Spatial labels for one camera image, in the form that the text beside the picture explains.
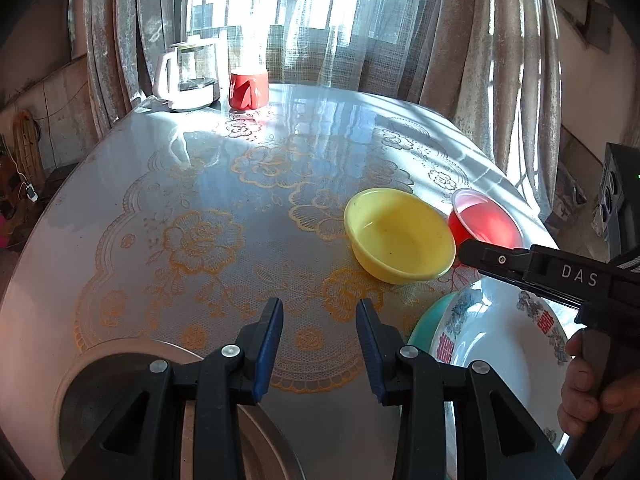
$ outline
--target screw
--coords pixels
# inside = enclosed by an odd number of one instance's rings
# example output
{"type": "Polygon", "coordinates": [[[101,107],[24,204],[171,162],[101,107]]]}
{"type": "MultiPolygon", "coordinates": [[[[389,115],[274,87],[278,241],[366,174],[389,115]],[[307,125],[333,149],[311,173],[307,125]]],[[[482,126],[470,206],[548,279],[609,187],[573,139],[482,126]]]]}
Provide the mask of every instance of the screw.
{"type": "Polygon", "coordinates": [[[240,353],[238,345],[226,345],[222,347],[222,355],[224,357],[236,357],[240,353]]]}
{"type": "Polygon", "coordinates": [[[167,361],[165,361],[164,359],[156,359],[149,365],[149,370],[151,370],[155,374],[160,374],[164,372],[168,366],[169,363],[167,363],[167,361]]]}
{"type": "Polygon", "coordinates": [[[415,346],[405,345],[400,349],[400,355],[407,359],[413,359],[418,356],[418,349],[415,346]]]}
{"type": "Polygon", "coordinates": [[[484,361],[474,361],[474,363],[471,365],[471,369],[476,374],[486,375],[487,373],[489,373],[489,370],[491,370],[491,367],[484,361]]]}

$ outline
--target round table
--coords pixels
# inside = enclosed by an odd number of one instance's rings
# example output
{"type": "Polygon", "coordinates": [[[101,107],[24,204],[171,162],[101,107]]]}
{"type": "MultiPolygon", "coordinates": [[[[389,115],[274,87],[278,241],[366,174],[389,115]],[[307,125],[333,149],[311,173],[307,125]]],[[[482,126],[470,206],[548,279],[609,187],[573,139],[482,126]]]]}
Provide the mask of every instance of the round table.
{"type": "MultiPolygon", "coordinates": [[[[408,336],[437,298],[477,279],[370,277],[342,224],[369,187],[411,192],[443,215],[473,187],[525,243],[555,246],[505,176],[442,116],[337,89],[272,85],[270,104],[172,113],[151,98],[119,121],[40,219],[0,310],[0,427],[36,480],[52,478],[60,378],[82,351],[143,336],[200,355],[232,342],[270,296],[285,323],[262,406],[305,475],[391,478],[398,410],[370,392],[354,308],[371,298],[408,336]]],[[[567,326],[574,312],[554,309],[567,326]]]]}

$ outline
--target person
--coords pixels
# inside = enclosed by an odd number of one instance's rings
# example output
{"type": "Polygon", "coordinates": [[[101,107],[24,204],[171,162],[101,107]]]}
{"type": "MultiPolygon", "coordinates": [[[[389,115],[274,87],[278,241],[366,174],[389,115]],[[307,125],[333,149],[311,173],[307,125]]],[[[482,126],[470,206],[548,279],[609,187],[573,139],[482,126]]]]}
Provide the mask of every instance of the person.
{"type": "Polygon", "coordinates": [[[580,356],[582,330],[566,343],[566,352],[575,359],[569,363],[562,385],[562,404],[558,408],[560,428],[569,436],[584,434],[587,423],[595,420],[600,410],[606,413],[630,412],[618,439],[607,451],[606,464],[613,464],[626,449],[640,426],[640,370],[611,383],[595,399],[588,394],[594,373],[580,356]]]}

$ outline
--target glass kettle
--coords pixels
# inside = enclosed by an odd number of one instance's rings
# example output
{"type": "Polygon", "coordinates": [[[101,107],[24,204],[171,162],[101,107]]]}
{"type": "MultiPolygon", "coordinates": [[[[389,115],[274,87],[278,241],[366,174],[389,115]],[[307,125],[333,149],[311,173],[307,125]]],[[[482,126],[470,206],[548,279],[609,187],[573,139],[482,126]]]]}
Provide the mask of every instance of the glass kettle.
{"type": "Polygon", "coordinates": [[[171,110],[195,110],[220,98],[214,41],[189,36],[158,57],[154,95],[168,101],[171,110]]]}

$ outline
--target pink bowl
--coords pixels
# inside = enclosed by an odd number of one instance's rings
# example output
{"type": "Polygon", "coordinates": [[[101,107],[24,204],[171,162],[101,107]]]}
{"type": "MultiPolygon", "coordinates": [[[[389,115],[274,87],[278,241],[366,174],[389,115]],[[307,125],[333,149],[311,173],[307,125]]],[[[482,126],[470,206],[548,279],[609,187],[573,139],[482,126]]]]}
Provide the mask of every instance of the pink bowl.
{"type": "Polygon", "coordinates": [[[456,249],[469,238],[508,249],[522,247],[522,232],[514,219],[487,195],[473,189],[457,189],[451,203],[449,229],[456,249]]]}

